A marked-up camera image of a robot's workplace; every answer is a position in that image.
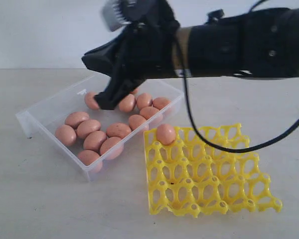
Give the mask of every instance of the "white tabletop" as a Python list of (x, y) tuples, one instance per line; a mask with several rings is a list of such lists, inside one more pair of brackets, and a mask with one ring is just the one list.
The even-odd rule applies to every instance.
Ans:
[[(176, 217), (149, 215), (142, 142), (87, 183), (40, 136), (27, 139), (14, 114), (89, 76), (87, 70), (0, 70), (0, 239), (299, 239), (299, 129), (260, 150), (260, 170), (282, 200), (274, 210)], [(166, 80), (182, 89), (180, 79)], [(199, 126), (242, 124), (251, 145), (299, 117), (299, 79), (190, 79)], [(185, 107), (170, 123), (190, 126)]]

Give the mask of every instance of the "egg crate cell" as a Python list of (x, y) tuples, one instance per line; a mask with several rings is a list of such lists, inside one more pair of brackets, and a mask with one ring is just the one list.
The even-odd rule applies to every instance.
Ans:
[[(226, 214), (247, 209), (262, 212), (282, 209), (270, 192), (270, 176), (259, 170), (259, 155), (234, 154), (212, 148), (192, 128), (174, 127), (176, 140), (169, 146), (157, 141), (156, 128), (144, 133), (149, 213), (167, 208), (176, 216)], [(209, 141), (223, 147), (248, 147), (241, 125), (199, 129)]]

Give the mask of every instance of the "egg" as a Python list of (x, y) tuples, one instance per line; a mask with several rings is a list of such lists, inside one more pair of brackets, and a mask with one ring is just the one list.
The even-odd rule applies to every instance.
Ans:
[(74, 112), (69, 114), (69, 116), (65, 119), (64, 124), (71, 126), (76, 129), (80, 123), (86, 121), (90, 118), (89, 114), (86, 112)]
[(102, 143), (106, 139), (106, 134), (103, 131), (95, 131), (85, 138), (83, 142), (83, 148), (86, 150), (99, 152)]
[(120, 138), (125, 138), (131, 132), (131, 128), (124, 123), (113, 123), (106, 129), (106, 135), (108, 137), (116, 136)]
[[(121, 141), (120, 137), (110, 137), (107, 140), (104, 141), (100, 148), (100, 154), (103, 155), (105, 154), (108, 150), (110, 150), (114, 145), (116, 145), (118, 142)], [(106, 157), (107, 160), (112, 160), (117, 158), (124, 149), (124, 145), (120, 146), (119, 148), (115, 149), (113, 152), (111, 152), (108, 157)]]
[(94, 99), (95, 95), (97, 95), (97, 93), (93, 91), (86, 93), (84, 96), (84, 102), (88, 108), (92, 110), (99, 110), (99, 104)]
[[(146, 119), (143, 116), (140, 115), (132, 115), (129, 117), (129, 126), (131, 130), (137, 129), (141, 124), (145, 123)], [(149, 130), (150, 127), (148, 124), (145, 125), (145, 127), (141, 130), (141, 132)]]
[(132, 94), (132, 95), (136, 95), (138, 92), (139, 92), (139, 89), (138, 89), (138, 88), (135, 88), (135, 89), (131, 92), (131, 94)]
[(72, 146), (76, 141), (76, 133), (69, 125), (61, 125), (54, 133), (55, 137), (65, 146)]
[(153, 106), (159, 110), (170, 104), (170, 100), (166, 97), (157, 97), (153, 100)]
[[(86, 166), (89, 166), (90, 164), (95, 162), (99, 157), (100, 156), (98, 153), (91, 150), (83, 150), (78, 154), (78, 159)], [(103, 162), (101, 161), (95, 166), (95, 168), (93, 168), (93, 171), (96, 173), (100, 172), (102, 167), (103, 167)]]
[(135, 105), (136, 105), (135, 96), (129, 94), (119, 103), (119, 109), (122, 112), (128, 113), (134, 110)]
[(151, 106), (152, 97), (149, 93), (140, 94), (136, 100), (136, 105), (139, 110), (143, 109), (146, 106)]
[(170, 145), (176, 140), (176, 131), (170, 124), (163, 123), (156, 129), (156, 139), (163, 145)]
[(100, 130), (101, 123), (96, 119), (88, 119), (79, 124), (76, 134), (79, 138), (85, 139), (89, 134)]

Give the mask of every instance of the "clear plastic container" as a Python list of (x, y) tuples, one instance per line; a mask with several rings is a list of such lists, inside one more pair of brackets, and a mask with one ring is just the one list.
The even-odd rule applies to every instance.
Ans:
[[(87, 112), (90, 115), (90, 118), (101, 122), (102, 131), (105, 131), (110, 124), (115, 122), (128, 123), (129, 116), (138, 113), (136, 110), (129, 114), (120, 112), (118, 109), (114, 111), (93, 111), (85, 105), (85, 94), (89, 91), (103, 91), (107, 86), (108, 81), (109, 78), (107, 77), (94, 75), (16, 114), (21, 127), (28, 138), (31, 138), (36, 133), (41, 133), (58, 151), (66, 155), (68, 161), (72, 162), (73, 165), (84, 174), (88, 181), (94, 181), (96, 179), (98, 173), (95, 172), (95, 169), (101, 161), (111, 154), (111, 152), (122, 146), (122, 144), (124, 144), (124, 150), (127, 150), (129, 147), (128, 141), (133, 136), (142, 137), (143, 134), (141, 133), (141, 130), (143, 130), (147, 124), (149, 124), (149, 128), (152, 129), (177, 113), (184, 97), (183, 91), (180, 91), (161, 80), (145, 81), (139, 87), (139, 93), (137, 95), (147, 92), (153, 96), (153, 99), (164, 96), (169, 98), (171, 103), (147, 120), (139, 128), (132, 131), (132, 133), (103, 154), (98, 160), (89, 166), (86, 166), (76, 156), (83, 150), (83, 141), (78, 140), (74, 146), (66, 147), (54, 136), (54, 132), (58, 126), (64, 124), (65, 118), (70, 113), (76, 111)], [(163, 120), (157, 122), (155, 119), (161, 117), (161, 115), (163, 115)], [(143, 147), (143, 139), (140, 140), (140, 147)]]

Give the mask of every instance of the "white wall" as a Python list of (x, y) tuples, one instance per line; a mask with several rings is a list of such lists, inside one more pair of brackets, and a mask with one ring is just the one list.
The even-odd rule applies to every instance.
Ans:
[[(242, 14), (256, 0), (169, 0), (183, 26), (199, 25), (211, 10)], [(0, 0), (0, 68), (84, 68), (81, 56), (111, 40), (100, 17), (105, 0)], [(261, 8), (299, 7), (269, 0)]]

